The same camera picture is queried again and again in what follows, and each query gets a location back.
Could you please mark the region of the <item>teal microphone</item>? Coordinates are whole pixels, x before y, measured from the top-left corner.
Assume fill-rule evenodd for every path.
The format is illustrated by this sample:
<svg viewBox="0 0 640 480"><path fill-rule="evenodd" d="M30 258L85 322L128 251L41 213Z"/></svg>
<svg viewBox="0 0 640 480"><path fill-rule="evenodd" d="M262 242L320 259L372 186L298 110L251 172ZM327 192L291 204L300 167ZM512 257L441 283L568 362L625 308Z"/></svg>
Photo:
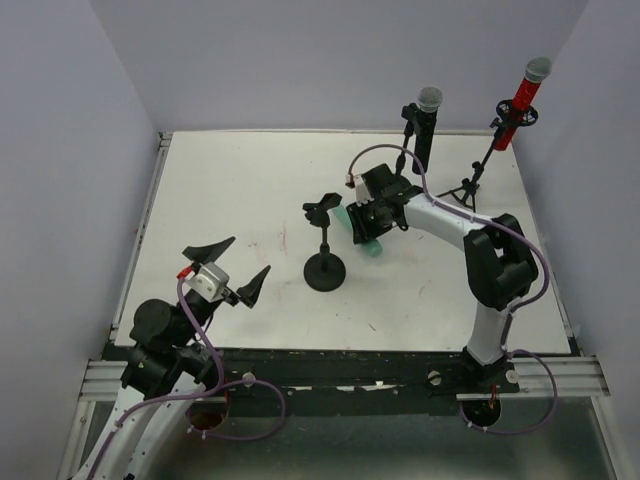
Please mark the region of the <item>teal microphone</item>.
<svg viewBox="0 0 640 480"><path fill-rule="evenodd" d="M331 212L333 213L336 220L349 233L350 237L353 237L353 225L346 208L342 204L340 204L337 207L333 208ZM362 253L371 258L376 258L383 253L383 247L377 239L368 240L364 243L356 244L356 247L358 247Z"/></svg>

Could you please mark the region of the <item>black tripod shock-mount stand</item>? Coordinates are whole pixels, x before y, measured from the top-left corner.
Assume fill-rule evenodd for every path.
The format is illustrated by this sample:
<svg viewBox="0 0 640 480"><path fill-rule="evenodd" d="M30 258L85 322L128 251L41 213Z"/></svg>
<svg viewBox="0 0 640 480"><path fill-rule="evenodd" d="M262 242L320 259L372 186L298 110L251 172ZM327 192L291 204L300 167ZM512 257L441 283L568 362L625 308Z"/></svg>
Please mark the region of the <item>black tripod shock-mount stand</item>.
<svg viewBox="0 0 640 480"><path fill-rule="evenodd" d="M524 110L517 109L512 100L501 100L496 105L496 117L490 127L495 129L489 149L481 161L472 163L473 175L464 178L459 187L438 195L438 198L451 196L462 207L476 211L476 194L480 188L480 179L485 171L489 158L494 152L504 151L510 144L516 130L529 127L538 120L537 110L528 105Z"/></svg>

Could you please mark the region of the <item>red rhinestone microphone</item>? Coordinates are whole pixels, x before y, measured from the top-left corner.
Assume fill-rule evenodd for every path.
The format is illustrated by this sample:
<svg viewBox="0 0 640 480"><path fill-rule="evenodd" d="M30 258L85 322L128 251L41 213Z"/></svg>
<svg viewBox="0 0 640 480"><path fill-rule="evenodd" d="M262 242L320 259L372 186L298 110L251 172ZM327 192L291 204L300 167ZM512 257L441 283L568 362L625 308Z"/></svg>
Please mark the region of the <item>red rhinestone microphone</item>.
<svg viewBox="0 0 640 480"><path fill-rule="evenodd" d="M551 71L550 58L541 56L530 60L513 98L498 103L497 117L491 124L496 128L493 141L493 148L496 151L504 151L508 147L518 128L531 126L537 122L538 112L532 106L532 102L542 82L551 74Z"/></svg>

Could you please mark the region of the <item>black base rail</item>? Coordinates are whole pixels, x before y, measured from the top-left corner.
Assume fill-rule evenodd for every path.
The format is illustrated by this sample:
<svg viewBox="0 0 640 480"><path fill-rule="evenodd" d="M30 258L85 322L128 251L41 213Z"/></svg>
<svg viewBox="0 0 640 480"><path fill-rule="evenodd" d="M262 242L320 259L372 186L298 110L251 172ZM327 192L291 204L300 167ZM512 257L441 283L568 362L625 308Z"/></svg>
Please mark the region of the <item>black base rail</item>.
<svg viewBox="0 0 640 480"><path fill-rule="evenodd" d="M448 416L465 395L519 390L511 362L482 367L465 352L225 348L221 357L237 417Z"/></svg>

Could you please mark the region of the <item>black microphone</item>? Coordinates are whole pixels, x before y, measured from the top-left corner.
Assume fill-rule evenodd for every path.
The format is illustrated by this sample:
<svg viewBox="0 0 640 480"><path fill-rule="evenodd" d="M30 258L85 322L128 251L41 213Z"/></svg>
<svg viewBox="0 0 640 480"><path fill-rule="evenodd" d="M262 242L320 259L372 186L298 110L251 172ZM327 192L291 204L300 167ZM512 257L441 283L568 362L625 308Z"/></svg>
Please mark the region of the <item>black microphone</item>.
<svg viewBox="0 0 640 480"><path fill-rule="evenodd" d="M424 87L418 95L414 114L414 153L424 172L428 170L437 114L442 101L442 91L433 85Z"/></svg>

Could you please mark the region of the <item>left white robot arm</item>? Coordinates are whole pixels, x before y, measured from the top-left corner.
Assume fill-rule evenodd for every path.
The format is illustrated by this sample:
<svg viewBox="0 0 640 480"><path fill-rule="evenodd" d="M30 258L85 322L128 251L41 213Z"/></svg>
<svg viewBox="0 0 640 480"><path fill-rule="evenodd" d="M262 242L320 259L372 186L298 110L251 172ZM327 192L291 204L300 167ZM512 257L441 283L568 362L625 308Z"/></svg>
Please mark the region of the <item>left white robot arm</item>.
<svg viewBox="0 0 640 480"><path fill-rule="evenodd" d="M204 328L223 303L254 307L269 272L263 269L246 286L229 289L215 262L233 241L186 248L183 254L191 264L178 275L177 304L151 299L136 310L135 346L127 355L116 403L76 478L141 478L141 458L160 441L159 428L149 425L160 407L169 409L160 420L166 427L193 402L231 388Z"/></svg>

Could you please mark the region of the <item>black round-base stand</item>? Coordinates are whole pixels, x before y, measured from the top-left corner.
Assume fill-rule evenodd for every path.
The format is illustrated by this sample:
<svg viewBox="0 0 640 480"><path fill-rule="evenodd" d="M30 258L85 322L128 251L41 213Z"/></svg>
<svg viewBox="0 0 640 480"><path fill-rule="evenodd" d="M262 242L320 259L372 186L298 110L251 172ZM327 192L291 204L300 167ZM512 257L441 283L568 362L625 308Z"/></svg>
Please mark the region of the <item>black round-base stand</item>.
<svg viewBox="0 0 640 480"><path fill-rule="evenodd" d="M307 259L303 269L304 280L309 287L318 292L330 292L339 288L346 279L344 262L330 251L328 229L329 211L338 207L342 197L335 192L325 193L319 202L307 202L302 205L305 218L309 223L321 229L319 252Z"/></svg>
<svg viewBox="0 0 640 480"><path fill-rule="evenodd" d="M402 150L400 151L395 164L396 176L402 174L406 165L406 150L408 149L410 138L414 135L414 120L417 109L418 107L415 103L410 103L402 108L401 117L406 121L406 123L403 132L404 138L402 143Z"/></svg>

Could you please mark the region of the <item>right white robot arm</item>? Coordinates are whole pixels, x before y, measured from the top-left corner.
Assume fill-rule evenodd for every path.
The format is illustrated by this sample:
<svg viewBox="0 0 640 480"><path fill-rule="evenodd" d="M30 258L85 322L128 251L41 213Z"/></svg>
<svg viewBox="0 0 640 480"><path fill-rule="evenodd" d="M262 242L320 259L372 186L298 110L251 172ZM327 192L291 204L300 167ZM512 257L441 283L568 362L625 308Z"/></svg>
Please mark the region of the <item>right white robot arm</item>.
<svg viewBox="0 0 640 480"><path fill-rule="evenodd" d="M422 187L391 172L381 164L362 175L348 171L346 186L356 191L356 201L346 207L352 227L353 243L363 245L389 232L416 229L444 240L464 254L467 283L477 301L471 337L463 358L489 368L506 360L506 343L514 311L538 278L532 246L518 220L509 214L490 218L442 202L433 197L421 176ZM306 220L321 228L319 253L309 257L303 267L307 285L318 292L336 290L346 279L346 266L328 244L329 210L340 206L342 196L327 192L317 202L302 205ZM182 254L193 265L193 276L186 284L205 300L233 299L253 306L270 267L265 267L245 287L231 293L228 276L215 266L216 260L235 241L186 247Z"/></svg>

